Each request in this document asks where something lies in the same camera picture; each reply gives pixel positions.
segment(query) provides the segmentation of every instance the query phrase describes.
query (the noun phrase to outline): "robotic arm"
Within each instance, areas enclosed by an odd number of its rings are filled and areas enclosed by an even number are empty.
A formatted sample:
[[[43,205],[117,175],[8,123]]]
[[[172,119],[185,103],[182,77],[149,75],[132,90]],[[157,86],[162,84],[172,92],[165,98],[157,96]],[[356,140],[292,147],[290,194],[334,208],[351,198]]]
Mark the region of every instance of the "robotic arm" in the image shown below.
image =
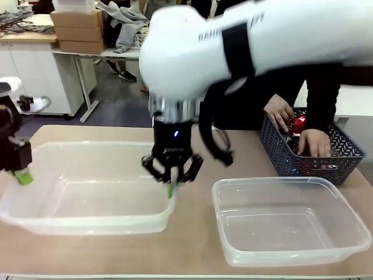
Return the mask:
[[[30,177],[23,175],[32,161],[31,145],[15,137],[23,123],[20,113],[43,110],[50,105],[50,99],[19,96],[21,87],[19,78],[0,78],[0,170],[11,172],[21,184],[27,184]]]
[[[193,154],[191,128],[203,96],[201,137],[214,158],[231,165],[231,150],[220,149],[212,138],[212,122],[214,103],[234,80],[295,65],[371,59],[371,26],[371,0],[244,2],[210,20],[186,6],[157,11],[140,52],[154,120],[154,147],[142,165],[165,183],[195,179],[203,160]],[[192,165],[184,173],[189,158]],[[154,159],[164,173],[153,167]]]

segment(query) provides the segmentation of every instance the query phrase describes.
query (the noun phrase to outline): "plastic storage bin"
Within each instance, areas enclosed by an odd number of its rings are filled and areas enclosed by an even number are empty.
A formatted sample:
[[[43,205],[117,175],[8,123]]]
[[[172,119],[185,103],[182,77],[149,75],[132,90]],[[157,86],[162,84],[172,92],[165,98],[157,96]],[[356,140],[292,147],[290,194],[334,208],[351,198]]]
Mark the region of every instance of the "plastic storage bin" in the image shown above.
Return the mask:
[[[295,108],[294,112],[304,114],[305,108]],[[290,149],[267,114],[261,131],[261,141],[279,176],[321,177],[339,186],[366,155],[335,123],[329,128],[329,138],[339,156],[304,157]]]
[[[0,218],[45,235],[134,235],[160,232],[175,207],[167,188],[140,164],[150,143],[65,142],[33,151],[34,181],[13,179]]]
[[[90,13],[96,8],[94,0],[52,0],[56,12]]]
[[[372,242],[339,190],[322,178],[221,180],[212,196],[221,245],[233,267],[334,263]]]

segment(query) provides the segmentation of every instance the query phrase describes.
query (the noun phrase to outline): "light wooden tabletop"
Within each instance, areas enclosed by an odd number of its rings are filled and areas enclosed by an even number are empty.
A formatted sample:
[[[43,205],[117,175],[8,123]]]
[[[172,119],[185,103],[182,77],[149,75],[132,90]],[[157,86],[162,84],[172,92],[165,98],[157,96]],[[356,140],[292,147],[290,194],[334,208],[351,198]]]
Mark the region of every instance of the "light wooden tabletop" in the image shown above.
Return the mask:
[[[47,26],[53,25],[50,15],[33,15],[25,19],[34,25]],[[19,34],[4,35],[0,38],[0,43],[7,42],[35,42],[35,43],[55,43],[57,42],[56,34],[42,34],[36,32],[24,32]]]
[[[220,179],[276,176],[257,132],[230,131],[234,164],[225,168],[212,160],[193,131],[192,145],[205,162],[194,183],[181,188],[174,213],[165,231],[141,236],[42,236],[0,223],[0,273],[60,278],[85,277],[357,277],[373,275],[373,248],[346,261],[309,267],[233,268],[223,255],[211,188]],[[60,141],[153,140],[150,128],[44,126],[31,139],[33,147]],[[132,165],[123,159],[123,168]],[[0,191],[8,176],[0,174]],[[373,188],[357,171],[340,191],[373,232]]]

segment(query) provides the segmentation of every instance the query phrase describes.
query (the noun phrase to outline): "desk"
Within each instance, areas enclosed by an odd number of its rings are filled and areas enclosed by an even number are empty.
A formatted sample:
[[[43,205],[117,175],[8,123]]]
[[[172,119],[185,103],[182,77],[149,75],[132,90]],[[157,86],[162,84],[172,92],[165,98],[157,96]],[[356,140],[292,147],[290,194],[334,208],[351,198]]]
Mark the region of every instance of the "desk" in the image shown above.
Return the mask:
[[[348,278],[373,275],[373,248],[346,261],[311,267],[234,268],[223,255],[211,187],[220,179],[276,176],[253,131],[229,131],[237,151],[229,168],[214,161],[197,129],[192,146],[205,162],[196,181],[181,188],[165,231],[141,236],[39,236],[0,223],[0,272],[20,277],[212,277]],[[150,128],[44,126],[31,139],[33,148],[59,141],[153,141]],[[133,162],[123,161],[123,168]],[[0,174],[0,193],[8,176]],[[359,173],[340,187],[351,207],[373,232],[373,188]]]
[[[78,71],[79,80],[80,80],[80,86],[83,89],[83,95],[85,97],[85,101],[87,104],[87,111],[82,115],[80,118],[81,123],[85,123],[85,121],[89,118],[91,113],[94,111],[94,109],[98,105],[98,100],[95,100],[91,103],[89,99],[89,92],[87,89],[87,82],[85,80],[84,74],[83,74],[83,67],[82,67],[82,58],[89,58],[91,60],[124,60],[124,61],[139,61],[140,57],[140,50],[128,50],[125,53],[119,54],[114,51],[113,48],[108,48],[105,50],[102,54],[96,55],[96,54],[79,54],[76,52],[64,52],[61,51],[60,48],[53,49],[54,54],[60,54],[60,55],[70,55],[74,59],[75,67]]]
[[[337,123],[342,128],[351,117],[373,117],[373,87],[341,86],[336,105]],[[304,83],[295,107],[307,107],[307,84]]]
[[[0,38],[0,43],[8,42],[35,42],[35,43],[55,43],[55,34],[40,34],[35,32],[24,32],[19,34],[4,35]]]

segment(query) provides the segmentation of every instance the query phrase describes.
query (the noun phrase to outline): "gray cloth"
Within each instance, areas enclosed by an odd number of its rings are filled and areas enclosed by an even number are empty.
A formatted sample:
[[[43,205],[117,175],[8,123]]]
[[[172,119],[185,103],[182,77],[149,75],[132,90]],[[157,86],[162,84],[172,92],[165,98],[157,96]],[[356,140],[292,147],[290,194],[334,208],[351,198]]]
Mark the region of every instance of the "gray cloth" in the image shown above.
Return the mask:
[[[156,10],[172,5],[176,5],[176,0],[147,0],[145,16],[150,20]]]
[[[44,34],[54,34],[54,26],[52,25],[12,25],[6,29],[6,34],[17,34],[23,32],[37,32]]]
[[[149,23],[136,5],[132,5],[130,8],[119,8],[116,3],[111,1],[108,6],[99,2],[96,8],[103,10],[112,18],[111,27],[114,28],[118,24],[122,24],[121,32],[115,44],[116,53],[121,54],[127,51],[131,47],[136,33]]]

